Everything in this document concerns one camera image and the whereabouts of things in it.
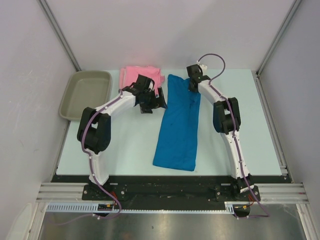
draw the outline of blue towel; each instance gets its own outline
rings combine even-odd
[[[168,76],[165,110],[153,165],[193,171],[196,167],[200,94],[188,90],[189,79]]]

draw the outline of beige tray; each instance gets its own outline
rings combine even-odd
[[[59,108],[62,118],[80,120],[86,107],[96,108],[110,98],[111,75],[107,71],[78,71],[66,86]]]

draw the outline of white wall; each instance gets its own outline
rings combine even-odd
[[[67,121],[59,104],[74,69],[36,0],[0,7],[0,239],[53,169]]]
[[[257,70],[294,0],[48,0],[83,69],[183,69],[219,53]],[[211,68],[221,62],[208,58]]]
[[[262,85],[296,182],[320,224],[320,1],[305,0],[262,73]]]

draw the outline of reflective metal surface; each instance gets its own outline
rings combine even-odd
[[[295,204],[267,205],[270,218],[236,220],[227,214],[122,214],[91,216],[57,226],[81,214],[46,213],[40,240],[304,240]],[[262,213],[254,205],[251,213]]]

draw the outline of pink cloth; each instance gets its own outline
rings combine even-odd
[[[119,75],[119,88],[123,89],[124,87],[135,83],[139,74],[151,78],[154,81],[154,93],[158,96],[158,88],[160,88],[162,83],[165,81],[165,76],[161,75],[160,68],[153,66],[127,66],[126,68],[121,68]]]

